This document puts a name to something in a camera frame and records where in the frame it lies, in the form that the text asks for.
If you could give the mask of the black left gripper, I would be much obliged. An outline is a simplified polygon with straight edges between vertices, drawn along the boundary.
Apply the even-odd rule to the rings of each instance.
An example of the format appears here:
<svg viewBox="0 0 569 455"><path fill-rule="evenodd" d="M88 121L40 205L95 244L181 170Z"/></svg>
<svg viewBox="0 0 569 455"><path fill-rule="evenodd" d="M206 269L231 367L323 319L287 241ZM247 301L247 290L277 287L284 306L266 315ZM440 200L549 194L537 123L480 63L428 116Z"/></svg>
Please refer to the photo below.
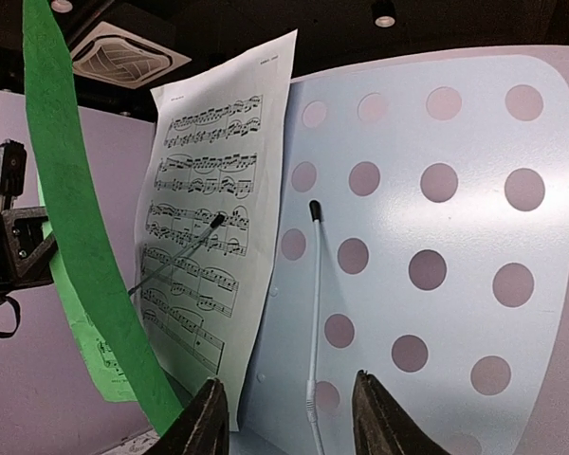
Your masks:
<svg viewBox="0 0 569 455"><path fill-rule="evenodd" d="M53 284L50 261L57 252L54 235L44 235L44 207L0 212L0 295L16 287Z"/></svg>

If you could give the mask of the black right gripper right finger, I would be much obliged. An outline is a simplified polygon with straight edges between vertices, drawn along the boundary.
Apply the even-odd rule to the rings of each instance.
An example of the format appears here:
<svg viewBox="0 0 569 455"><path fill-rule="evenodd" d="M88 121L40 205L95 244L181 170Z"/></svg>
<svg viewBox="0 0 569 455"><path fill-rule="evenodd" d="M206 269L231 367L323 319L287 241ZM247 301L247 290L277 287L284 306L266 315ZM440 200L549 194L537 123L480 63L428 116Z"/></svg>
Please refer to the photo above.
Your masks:
<svg viewBox="0 0 569 455"><path fill-rule="evenodd" d="M358 455L450 455L431 439L371 373L357 372L352 393Z"/></svg>

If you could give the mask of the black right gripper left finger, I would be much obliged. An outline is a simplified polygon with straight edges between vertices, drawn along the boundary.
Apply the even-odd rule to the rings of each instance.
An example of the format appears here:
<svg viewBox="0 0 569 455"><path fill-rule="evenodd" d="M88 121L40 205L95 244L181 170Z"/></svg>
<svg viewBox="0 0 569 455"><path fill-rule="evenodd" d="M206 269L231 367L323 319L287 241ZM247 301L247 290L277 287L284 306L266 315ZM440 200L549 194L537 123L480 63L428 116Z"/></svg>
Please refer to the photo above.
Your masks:
<svg viewBox="0 0 569 455"><path fill-rule="evenodd" d="M228 399L223 383L211 378L151 447L151 455L228 454Z"/></svg>

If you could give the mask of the white sheet music page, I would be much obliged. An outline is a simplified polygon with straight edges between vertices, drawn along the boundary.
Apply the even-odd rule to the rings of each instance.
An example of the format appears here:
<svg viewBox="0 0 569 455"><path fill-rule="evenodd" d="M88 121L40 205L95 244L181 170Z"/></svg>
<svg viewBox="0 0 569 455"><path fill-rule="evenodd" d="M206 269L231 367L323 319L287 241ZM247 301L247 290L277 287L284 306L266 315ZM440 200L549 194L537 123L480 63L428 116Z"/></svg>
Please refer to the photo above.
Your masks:
<svg viewBox="0 0 569 455"><path fill-rule="evenodd" d="M160 366L238 410L269 287L297 35L152 92L156 135L138 199L133 301Z"/></svg>

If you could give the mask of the light blue music stand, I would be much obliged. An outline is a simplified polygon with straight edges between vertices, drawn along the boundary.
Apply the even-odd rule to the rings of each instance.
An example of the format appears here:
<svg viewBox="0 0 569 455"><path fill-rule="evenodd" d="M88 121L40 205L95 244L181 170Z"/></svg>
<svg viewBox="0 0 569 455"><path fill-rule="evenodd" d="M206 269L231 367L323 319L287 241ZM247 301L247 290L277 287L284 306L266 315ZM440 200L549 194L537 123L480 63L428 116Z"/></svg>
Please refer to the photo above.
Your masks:
<svg viewBox="0 0 569 455"><path fill-rule="evenodd" d="M234 449L353 453L360 370L453 454L569 454L569 46L291 83Z"/></svg>

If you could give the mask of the green sheet music page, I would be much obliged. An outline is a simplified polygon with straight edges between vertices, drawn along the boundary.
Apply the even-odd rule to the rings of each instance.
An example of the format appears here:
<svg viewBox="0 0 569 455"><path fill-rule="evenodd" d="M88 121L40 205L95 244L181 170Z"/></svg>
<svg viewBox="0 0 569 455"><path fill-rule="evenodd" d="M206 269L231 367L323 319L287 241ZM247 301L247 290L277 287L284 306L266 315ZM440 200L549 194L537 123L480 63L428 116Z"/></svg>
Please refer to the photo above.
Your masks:
<svg viewBox="0 0 569 455"><path fill-rule="evenodd" d="M164 435L183 407L119 273L84 147L71 57L46 1L23 4L23 53L29 136L67 276L145 416Z"/></svg>

